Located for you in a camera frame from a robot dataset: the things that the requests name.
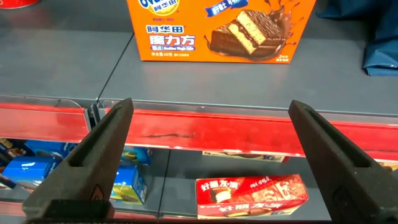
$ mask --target blue snack package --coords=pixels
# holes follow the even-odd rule
[[[111,199],[128,204],[145,203],[147,186],[137,166],[119,166],[114,180]]]
[[[0,153],[9,160],[16,156],[34,156],[34,152],[21,141],[15,139],[0,138]]]
[[[28,140],[25,145],[38,156],[55,157],[60,161],[68,156],[71,148],[76,146],[74,143],[36,140]]]
[[[27,188],[35,189],[58,166],[52,157],[15,157],[3,171],[5,178]]]
[[[149,165],[151,155],[152,150],[150,148],[125,146],[122,153],[121,165]]]

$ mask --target chocolate wafer cake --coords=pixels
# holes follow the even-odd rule
[[[228,26],[228,30],[252,55],[260,46],[277,47],[284,43],[285,39],[271,18],[261,11],[242,10],[237,18]]]
[[[256,49],[249,53],[247,48],[228,30],[230,24],[227,23],[213,30],[210,44],[211,50],[230,56],[262,57],[274,53],[276,48],[278,48],[278,45],[262,45],[257,46]]]

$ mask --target chocolate cake picture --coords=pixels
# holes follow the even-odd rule
[[[278,56],[293,33],[292,11],[285,13],[285,4],[279,1],[280,9],[267,14],[244,9],[237,17],[213,30],[208,47],[220,55],[242,57],[258,62]]]
[[[210,190],[211,200],[220,203],[231,199],[231,189],[229,187],[215,187]]]

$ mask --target blue fabric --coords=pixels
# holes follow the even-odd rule
[[[326,9],[318,13],[325,19],[362,19],[374,17],[383,0],[329,0]]]
[[[329,0],[318,14],[328,19],[362,19],[377,27],[366,46],[363,69],[370,76],[398,76],[398,1]]]
[[[375,39],[366,46],[363,68],[370,76],[398,76],[398,1],[386,1]]]
[[[368,44],[363,68],[370,76],[398,76],[398,39]]]

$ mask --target biscuit box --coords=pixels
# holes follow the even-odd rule
[[[145,203],[147,186],[137,166],[119,166],[114,180],[111,199],[127,204]]]
[[[122,152],[121,165],[150,165],[152,150],[147,147],[125,146]]]
[[[22,187],[34,190],[58,164],[58,161],[52,157],[17,156],[2,174]]]
[[[308,200],[298,174],[198,179],[199,219],[290,215]]]
[[[290,63],[315,0],[127,0],[143,61]]]
[[[267,162],[286,162],[289,160],[289,157],[287,157],[287,156],[245,154],[245,153],[237,153],[237,152],[203,151],[202,154],[205,156],[220,156],[220,157],[228,157],[228,158],[235,158],[235,159],[252,159],[252,160],[260,160],[260,161],[267,161]]]
[[[16,156],[34,156],[28,147],[22,141],[16,139],[0,138],[0,153],[6,156],[9,160]]]
[[[38,156],[55,157],[58,160],[66,158],[76,146],[74,143],[28,140],[25,145]]]

